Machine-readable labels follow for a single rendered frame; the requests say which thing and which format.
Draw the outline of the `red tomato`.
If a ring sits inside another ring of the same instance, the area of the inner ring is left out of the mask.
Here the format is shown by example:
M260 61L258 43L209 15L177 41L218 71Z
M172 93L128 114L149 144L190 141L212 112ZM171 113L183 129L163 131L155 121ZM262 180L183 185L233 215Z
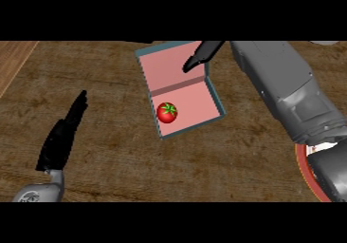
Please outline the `red tomato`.
M161 103L156 108L156 118L162 123L171 123L177 117L177 109L171 103Z

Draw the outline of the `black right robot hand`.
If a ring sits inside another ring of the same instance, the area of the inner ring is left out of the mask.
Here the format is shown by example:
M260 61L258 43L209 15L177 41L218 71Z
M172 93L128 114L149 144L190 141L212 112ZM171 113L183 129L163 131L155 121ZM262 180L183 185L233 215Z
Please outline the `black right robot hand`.
M187 61L184 62L181 68L184 73L187 73L197 65L206 63L212 59L223 44L224 44L223 41L200 42L193 55L189 57Z

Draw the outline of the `pink cardboard box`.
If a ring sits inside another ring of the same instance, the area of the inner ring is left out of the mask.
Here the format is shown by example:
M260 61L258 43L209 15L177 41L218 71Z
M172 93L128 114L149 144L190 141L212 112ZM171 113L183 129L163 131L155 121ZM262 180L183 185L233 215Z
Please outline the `pink cardboard box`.
M209 80L208 64L197 65L187 73L181 70L199 44L200 41L169 41L134 51L161 140L226 115ZM158 119L156 109L161 103L171 103L177 109L177 118L171 123Z

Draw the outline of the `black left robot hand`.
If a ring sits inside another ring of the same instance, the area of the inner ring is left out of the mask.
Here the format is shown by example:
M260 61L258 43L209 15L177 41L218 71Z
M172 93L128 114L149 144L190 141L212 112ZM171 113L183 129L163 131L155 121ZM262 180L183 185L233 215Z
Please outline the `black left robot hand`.
M62 170L66 166L75 131L87 109L87 91L82 90L66 113L59 119L39 150L38 171Z

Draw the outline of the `red-rimmed white plate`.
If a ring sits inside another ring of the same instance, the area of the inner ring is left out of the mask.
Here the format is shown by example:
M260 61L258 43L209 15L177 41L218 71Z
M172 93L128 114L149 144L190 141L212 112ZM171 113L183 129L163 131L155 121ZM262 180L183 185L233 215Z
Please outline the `red-rimmed white plate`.
M322 202L347 202L347 139L295 145L298 168L307 187Z

